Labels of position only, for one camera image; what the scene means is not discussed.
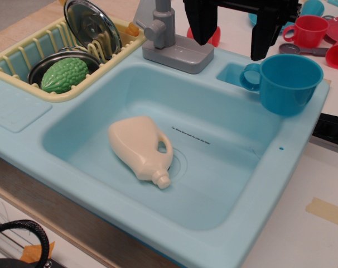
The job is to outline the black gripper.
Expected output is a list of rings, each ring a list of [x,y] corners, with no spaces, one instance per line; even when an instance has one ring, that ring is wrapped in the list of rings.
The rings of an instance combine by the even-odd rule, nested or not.
[[[282,25],[280,22],[294,22],[301,14],[298,1],[184,1],[186,16],[194,40],[205,45],[218,26],[218,6],[257,15],[252,31],[250,58],[264,59],[271,46],[276,43]]]

